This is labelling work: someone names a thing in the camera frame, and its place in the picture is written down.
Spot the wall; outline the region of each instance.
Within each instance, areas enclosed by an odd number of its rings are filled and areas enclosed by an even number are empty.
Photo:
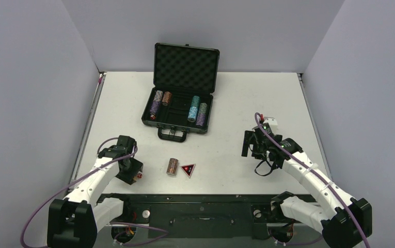
[[[100,70],[152,71],[157,42],[220,49],[219,71],[303,72],[344,0],[64,0]]]
[[[333,179],[373,205],[395,247],[395,1],[346,0],[304,74]]]
[[[0,1],[0,247],[68,183],[98,71],[61,1]],[[27,231],[44,244],[46,210]]]

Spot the triangular object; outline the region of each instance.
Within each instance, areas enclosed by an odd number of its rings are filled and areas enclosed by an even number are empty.
[[[191,178],[191,173],[193,173],[195,167],[196,167],[196,164],[189,164],[189,165],[181,166],[182,170],[185,172],[185,174],[189,178]]]

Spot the black case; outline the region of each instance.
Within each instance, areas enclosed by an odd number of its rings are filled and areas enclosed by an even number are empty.
[[[157,43],[155,45],[153,84],[144,110],[142,121],[145,125],[158,128],[158,137],[162,140],[184,142],[187,133],[205,134],[211,116],[215,80],[217,77],[217,49],[195,48],[192,46]],[[155,92],[172,93],[168,106],[161,104],[155,120],[150,119],[150,107]],[[208,105],[203,127],[187,120],[193,96],[200,97],[200,103]],[[182,136],[175,136],[182,131]]]

